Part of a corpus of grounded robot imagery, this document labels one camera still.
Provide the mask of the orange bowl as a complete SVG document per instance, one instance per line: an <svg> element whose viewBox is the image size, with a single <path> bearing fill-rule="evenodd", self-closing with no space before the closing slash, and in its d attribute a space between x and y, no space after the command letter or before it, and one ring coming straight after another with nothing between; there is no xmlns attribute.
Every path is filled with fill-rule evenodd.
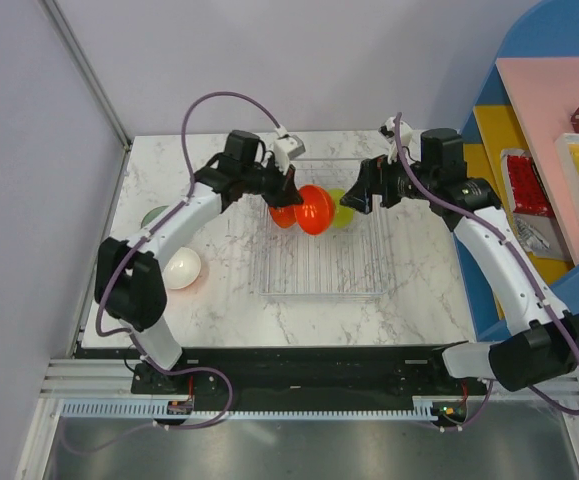
<svg viewBox="0 0 579 480"><path fill-rule="evenodd" d="M301 187L298 193L303 203L294 206L297 224L309 235L324 233L330 227L335 211L331 196L322 187L313 184Z"/></svg>
<svg viewBox="0 0 579 480"><path fill-rule="evenodd" d="M291 228L297 222L294 206L269 207L268 212L273 222L281 229Z"/></svg>

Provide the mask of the lime green bowl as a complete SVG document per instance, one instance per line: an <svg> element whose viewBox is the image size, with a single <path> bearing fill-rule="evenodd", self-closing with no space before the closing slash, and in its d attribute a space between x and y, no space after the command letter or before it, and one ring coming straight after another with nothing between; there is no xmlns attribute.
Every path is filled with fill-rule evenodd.
<svg viewBox="0 0 579 480"><path fill-rule="evenodd" d="M335 228L345 228L352 222L354 217L354 210L340 203L340 200L345 195L345 191L340 188L332 188L328 190L328 193L335 207L331 226Z"/></svg>

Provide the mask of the orange bowl front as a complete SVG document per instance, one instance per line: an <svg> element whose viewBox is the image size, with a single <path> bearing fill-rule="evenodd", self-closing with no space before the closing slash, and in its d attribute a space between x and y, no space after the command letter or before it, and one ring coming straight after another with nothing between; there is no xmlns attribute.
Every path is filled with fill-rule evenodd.
<svg viewBox="0 0 579 480"><path fill-rule="evenodd" d="M297 224L309 235L324 233L330 227L335 211L331 196L322 187L313 184L301 187L298 193L303 203L294 206Z"/></svg>

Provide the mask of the white wire dish rack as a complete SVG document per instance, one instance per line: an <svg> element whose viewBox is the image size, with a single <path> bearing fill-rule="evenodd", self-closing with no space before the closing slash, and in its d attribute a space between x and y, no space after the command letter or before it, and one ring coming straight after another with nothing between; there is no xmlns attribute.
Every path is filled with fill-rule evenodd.
<svg viewBox="0 0 579 480"><path fill-rule="evenodd" d="M386 293L385 212L353 213L319 235L299 225L281 228L266 204L258 207L260 240L255 255L258 293L273 299L370 299Z"/></svg>

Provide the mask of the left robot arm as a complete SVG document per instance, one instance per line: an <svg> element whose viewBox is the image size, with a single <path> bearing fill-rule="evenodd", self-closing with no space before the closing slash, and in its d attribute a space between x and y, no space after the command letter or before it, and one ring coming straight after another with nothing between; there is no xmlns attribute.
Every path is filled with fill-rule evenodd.
<svg viewBox="0 0 579 480"><path fill-rule="evenodd" d="M304 143L279 129L265 163L256 159L262 144L253 133L230 132L223 150L192 173L191 193L135 234L123 240L108 237L98 248L98 312L119 320L133 336L143 356L156 365L154 382L167 393L184 389L189 371L178 363L183 349L164 318L164 268L198 230L244 195L257 195L274 208L303 202L292 162L304 154Z"/></svg>

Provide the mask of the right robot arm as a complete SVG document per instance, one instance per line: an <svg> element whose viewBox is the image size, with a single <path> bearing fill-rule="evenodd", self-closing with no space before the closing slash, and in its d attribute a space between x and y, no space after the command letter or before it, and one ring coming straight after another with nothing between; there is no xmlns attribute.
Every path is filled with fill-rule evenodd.
<svg viewBox="0 0 579 480"><path fill-rule="evenodd" d="M427 381L446 394L463 378L497 381L515 392L579 371L579 313L550 289L517 241L498 195L483 178L469 176L463 140L449 128L420 136L421 157L408 158L401 121L379 129L389 153L362 161L341 203L363 214L378 197L383 208L404 199L426 200L470 253L504 313L507 339L447 347L427 368Z"/></svg>

